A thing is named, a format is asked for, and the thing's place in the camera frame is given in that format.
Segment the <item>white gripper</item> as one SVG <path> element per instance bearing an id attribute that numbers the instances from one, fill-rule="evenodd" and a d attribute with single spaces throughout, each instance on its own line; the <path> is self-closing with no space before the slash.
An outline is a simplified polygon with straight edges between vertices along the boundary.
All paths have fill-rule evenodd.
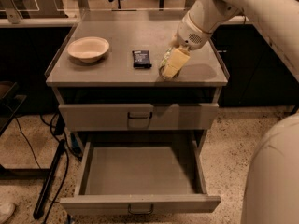
<path id="1" fill-rule="evenodd" d="M 178 25 L 176 39 L 172 39 L 169 43 L 172 48 L 162 59 L 161 77 L 164 79 L 177 77 L 181 68 L 190 59 L 189 50 L 203 47 L 212 34 L 213 24 L 209 22 L 208 15 L 203 12 L 187 12 Z"/>

